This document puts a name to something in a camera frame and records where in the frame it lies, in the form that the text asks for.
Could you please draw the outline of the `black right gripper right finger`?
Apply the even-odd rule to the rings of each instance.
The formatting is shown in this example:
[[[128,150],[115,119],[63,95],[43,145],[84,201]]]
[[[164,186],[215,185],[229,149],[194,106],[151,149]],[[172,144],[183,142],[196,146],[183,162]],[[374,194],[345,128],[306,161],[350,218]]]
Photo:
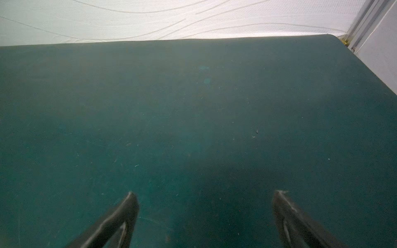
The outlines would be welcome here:
[[[285,248],[347,248],[333,233],[305,213],[286,191],[274,192],[272,208]]]

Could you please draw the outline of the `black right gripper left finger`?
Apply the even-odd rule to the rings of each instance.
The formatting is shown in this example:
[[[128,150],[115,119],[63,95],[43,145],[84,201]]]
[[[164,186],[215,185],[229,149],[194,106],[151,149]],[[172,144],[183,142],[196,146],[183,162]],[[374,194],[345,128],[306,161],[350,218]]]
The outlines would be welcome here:
[[[128,248],[130,247],[139,203],[136,194],[128,192],[91,227],[66,245],[67,248]]]

